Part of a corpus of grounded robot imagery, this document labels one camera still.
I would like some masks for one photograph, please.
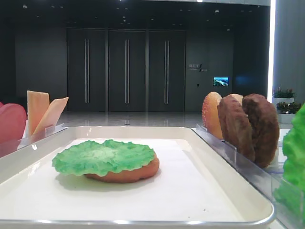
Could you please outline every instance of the dark wall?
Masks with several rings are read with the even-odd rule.
[[[250,18],[234,30],[232,92],[267,96],[270,9],[262,17]]]
[[[226,96],[232,92],[234,37],[231,31],[188,31],[186,40],[185,110],[198,112],[211,91]],[[202,64],[206,72],[188,69]],[[213,77],[229,77],[228,87],[214,87]]]
[[[305,101],[305,1],[277,0],[274,42],[274,88],[293,88]]]
[[[16,29],[16,93],[47,92],[50,99],[67,96],[65,28]]]
[[[0,101],[15,97],[15,84],[14,27],[0,22]]]

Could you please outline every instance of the potted plant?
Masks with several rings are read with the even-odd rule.
[[[278,121],[280,123],[291,123],[295,114],[301,109],[301,104],[280,102],[276,107],[279,111]]]
[[[293,103],[295,101],[295,92],[292,89],[282,90],[280,87],[273,91],[272,103],[277,107],[278,103],[285,102],[287,104]]]

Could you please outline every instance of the white tray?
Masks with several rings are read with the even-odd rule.
[[[134,184],[63,176],[51,160],[86,140],[152,147],[158,174]],[[72,127],[0,159],[0,228],[267,228],[273,204],[193,130]]]

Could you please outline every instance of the reflective floor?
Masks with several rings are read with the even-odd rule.
[[[65,126],[182,126],[196,127],[202,124],[201,113],[159,112],[65,112],[58,124]],[[290,124],[280,124],[281,129],[290,129]]]

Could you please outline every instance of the double door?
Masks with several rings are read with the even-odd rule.
[[[105,111],[105,31],[69,29],[69,111]]]
[[[185,33],[149,32],[149,111],[183,112]]]
[[[109,111],[145,111],[145,32],[109,31]]]

